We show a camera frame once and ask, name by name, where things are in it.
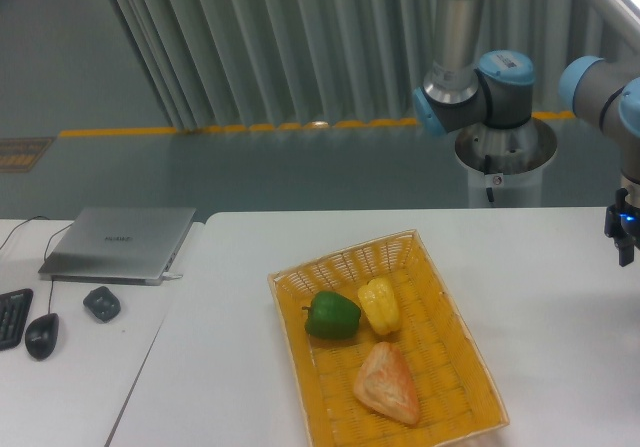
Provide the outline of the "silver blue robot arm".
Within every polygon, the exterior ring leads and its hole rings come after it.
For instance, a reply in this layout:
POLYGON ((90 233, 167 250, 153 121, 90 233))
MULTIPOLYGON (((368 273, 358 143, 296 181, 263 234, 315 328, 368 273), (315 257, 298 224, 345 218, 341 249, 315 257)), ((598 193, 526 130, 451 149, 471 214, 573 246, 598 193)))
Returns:
MULTIPOLYGON (((470 202, 495 207, 513 204, 520 188, 540 196, 532 179, 553 159, 557 140, 532 114, 531 59, 513 50, 474 56, 483 1, 436 0, 433 61, 413 104, 431 134, 456 133, 470 202)), ((558 93, 572 114, 620 149, 621 186, 606 210, 604 233, 626 266, 639 250, 639 58, 580 57, 564 69, 558 93)))

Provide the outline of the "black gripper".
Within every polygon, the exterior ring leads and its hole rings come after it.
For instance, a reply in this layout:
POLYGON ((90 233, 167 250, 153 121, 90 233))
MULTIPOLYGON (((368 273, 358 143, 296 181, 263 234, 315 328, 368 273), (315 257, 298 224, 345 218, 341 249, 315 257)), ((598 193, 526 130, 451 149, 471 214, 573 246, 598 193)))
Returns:
POLYGON ((605 212, 604 234, 618 248, 620 267, 634 261, 634 247, 639 247, 639 208, 629 203, 629 198, 627 188, 617 189, 614 203, 605 212))

